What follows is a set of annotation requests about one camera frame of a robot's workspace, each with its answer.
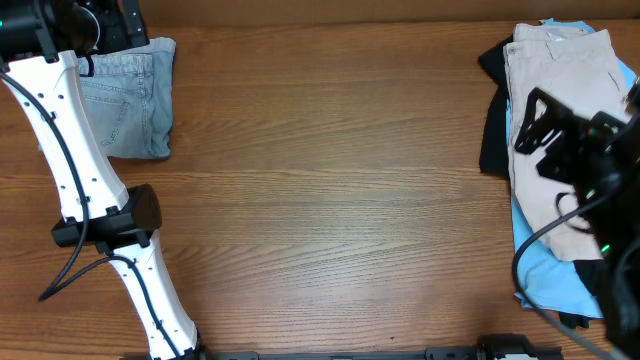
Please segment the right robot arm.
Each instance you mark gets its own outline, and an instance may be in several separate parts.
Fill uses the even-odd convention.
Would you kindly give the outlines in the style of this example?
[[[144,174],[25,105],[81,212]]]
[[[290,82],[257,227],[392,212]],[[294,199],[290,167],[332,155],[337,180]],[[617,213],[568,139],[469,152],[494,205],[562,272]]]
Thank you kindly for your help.
[[[527,98],[524,122],[515,143],[530,155],[545,149],[538,173],[571,185],[577,209],[562,215],[527,240],[531,245],[569,219],[580,216],[590,225],[604,266],[596,276],[596,300],[613,345],[604,352],[550,317],[534,311],[577,344],[602,359],[639,356],[639,88],[625,102],[632,116],[622,122],[604,112],[586,119],[539,88]]]

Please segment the light blue denim shorts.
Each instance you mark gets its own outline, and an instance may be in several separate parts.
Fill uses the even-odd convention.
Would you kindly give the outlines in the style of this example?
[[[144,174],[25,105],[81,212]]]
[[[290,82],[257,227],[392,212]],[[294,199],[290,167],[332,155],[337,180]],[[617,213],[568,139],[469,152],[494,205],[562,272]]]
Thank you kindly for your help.
[[[176,42],[154,38],[143,47],[79,61],[81,86],[97,143],[109,157],[170,157]],[[94,75],[85,74],[94,66]]]

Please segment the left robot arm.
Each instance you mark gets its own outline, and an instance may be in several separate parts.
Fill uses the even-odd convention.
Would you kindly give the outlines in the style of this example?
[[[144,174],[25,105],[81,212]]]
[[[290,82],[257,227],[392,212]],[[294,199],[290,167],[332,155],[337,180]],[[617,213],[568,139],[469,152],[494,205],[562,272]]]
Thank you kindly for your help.
[[[136,1],[27,0],[1,4],[1,80],[28,117],[53,175],[61,218],[51,231],[71,258],[40,295],[47,300],[96,268],[70,272],[82,248],[120,276],[142,322],[150,359],[207,359],[160,248],[162,217],[148,184],[126,187],[99,147],[79,59],[145,46]]]

